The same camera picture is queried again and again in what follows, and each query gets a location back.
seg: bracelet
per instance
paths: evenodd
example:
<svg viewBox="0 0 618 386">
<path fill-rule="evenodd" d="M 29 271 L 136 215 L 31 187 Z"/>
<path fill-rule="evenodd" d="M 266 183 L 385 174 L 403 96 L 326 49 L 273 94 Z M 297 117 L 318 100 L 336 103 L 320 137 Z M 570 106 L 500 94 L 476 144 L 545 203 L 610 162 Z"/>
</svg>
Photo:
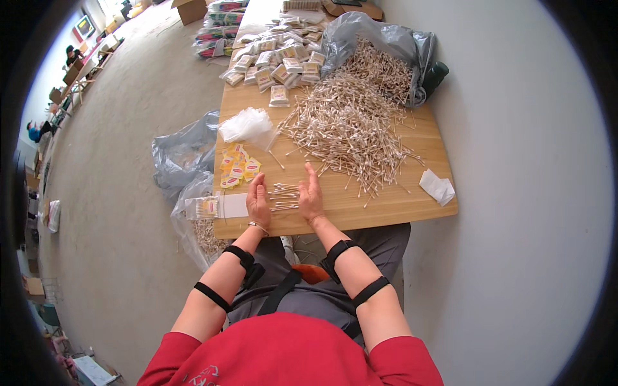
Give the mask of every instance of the bracelet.
<svg viewBox="0 0 618 386">
<path fill-rule="evenodd" d="M 270 234 L 268 234 L 268 231 L 266 229 L 264 229 L 260 224 L 258 224 L 256 222 L 253 222 L 253 221 L 249 221 L 249 222 L 247 222 L 247 224 L 249 224 L 249 226 L 258 227 L 258 228 L 262 229 L 262 232 L 264 232 L 266 237 L 270 236 Z"/>
</svg>

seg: wooden table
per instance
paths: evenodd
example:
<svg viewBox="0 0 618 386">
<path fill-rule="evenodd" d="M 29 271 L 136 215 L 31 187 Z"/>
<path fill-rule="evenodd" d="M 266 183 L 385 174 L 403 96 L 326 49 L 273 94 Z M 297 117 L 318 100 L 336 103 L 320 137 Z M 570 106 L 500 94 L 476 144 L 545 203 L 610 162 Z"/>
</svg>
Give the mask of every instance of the wooden table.
<svg viewBox="0 0 618 386">
<path fill-rule="evenodd" d="M 259 5 L 263 1 L 265 0 L 252 0 L 247 12 L 252 11 L 252 5 L 256 5 L 256 10 L 261 9 Z M 257 17 L 247 14 L 243 18 L 242 23 L 245 23 L 245 21 L 253 23 L 252 20 L 256 19 Z M 297 88 L 290 91 L 291 102 L 294 100 L 294 95 L 297 94 L 300 94 L 300 90 Z M 268 107 L 269 101 L 270 91 L 261 94 L 258 91 L 257 85 L 245 86 L 241 82 L 232 87 L 226 83 L 223 89 L 219 122 L 230 119 L 247 107 L 253 107 L 266 110 L 273 121 L 273 125 L 276 126 L 292 112 L 293 107 Z M 414 149 L 426 164 L 423 167 L 415 160 L 408 158 L 407 163 L 401 167 L 402 174 L 397 177 L 397 181 L 410 190 L 411 194 L 408 194 L 400 186 L 387 185 L 384 187 L 384 190 L 379 191 L 380 196 L 378 198 L 370 200 L 367 208 L 363 208 L 367 202 L 368 195 L 361 193 L 361 197 L 358 198 L 360 184 L 352 179 L 348 189 L 344 190 L 348 177 L 329 170 L 320 177 L 320 186 L 324 196 L 326 216 L 337 228 L 341 230 L 361 229 L 435 219 L 457 214 L 457 197 L 453 198 L 444 207 L 441 207 L 418 186 L 421 175 L 427 168 L 431 169 L 438 177 L 448 178 L 453 182 L 451 168 L 446 157 L 442 138 L 440 137 L 440 131 L 429 106 L 425 104 L 414 109 L 413 116 L 409 111 L 407 115 L 408 117 L 404 124 L 414 127 L 416 123 L 416 129 L 398 125 L 396 132 L 398 135 L 402 135 L 403 144 Z M 216 168 L 214 173 L 215 191 L 220 190 L 221 171 L 218 167 L 222 161 L 222 151 L 228 146 L 229 144 L 223 142 L 219 135 L 214 162 Z M 261 171 L 266 174 L 266 183 L 268 184 L 269 191 L 272 191 L 273 184 L 277 182 L 297 184 L 300 180 L 307 180 L 304 169 L 305 153 L 296 151 L 286 157 L 286 153 L 296 148 L 297 146 L 294 145 L 290 138 L 285 135 L 278 136 L 271 150 L 286 167 L 285 170 L 282 170 L 270 154 L 255 148 L 251 144 L 245 144 L 245 149 L 249 155 L 262 163 Z M 321 162 L 316 161 L 314 167 L 317 168 L 320 164 Z M 235 187 L 233 190 L 227 189 L 225 194 L 246 193 L 248 186 L 247 182 L 243 182 L 242 185 Z M 247 220 L 246 217 L 215 219 L 214 235 L 217 238 L 223 239 L 237 238 L 247 228 Z M 272 236 L 283 236 L 312 233 L 312 230 L 298 215 L 298 209 L 291 209 L 273 212 L 269 232 Z"/>
</svg>

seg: person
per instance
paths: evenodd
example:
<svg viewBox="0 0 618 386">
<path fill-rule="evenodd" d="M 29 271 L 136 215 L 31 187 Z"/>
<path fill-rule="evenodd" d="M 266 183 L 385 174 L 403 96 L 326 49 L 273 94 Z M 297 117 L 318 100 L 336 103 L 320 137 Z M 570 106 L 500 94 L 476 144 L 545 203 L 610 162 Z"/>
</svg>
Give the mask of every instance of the person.
<svg viewBox="0 0 618 386">
<path fill-rule="evenodd" d="M 36 123 L 33 126 L 32 121 L 30 121 L 28 122 L 28 124 L 26 124 L 26 130 L 28 130 L 28 138 L 30 138 L 35 143 L 39 143 L 43 134 L 47 132 L 51 132 L 52 135 L 56 133 L 56 129 L 52 127 L 52 125 L 47 121 L 41 122 L 41 128 L 38 128 L 36 126 Z"/>
<path fill-rule="evenodd" d="M 73 64 L 73 62 L 75 62 L 77 59 L 83 59 L 82 52 L 77 48 L 74 49 L 73 46 L 68 46 L 67 47 L 67 67 Z"/>
<path fill-rule="evenodd" d="M 337 255 L 324 265 L 331 278 L 306 283 L 286 261 L 281 239 L 268 237 L 271 211 L 259 173 L 247 194 L 250 226 L 188 294 L 138 385 L 443 385 L 387 281 L 410 224 L 339 231 L 324 213 L 316 172 L 309 163 L 305 169 L 298 213 L 326 260 Z M 264 274 L 255 281 L 258 266 Z M 231 325 L 221 332 L 226 312 Z"/>
</svg>

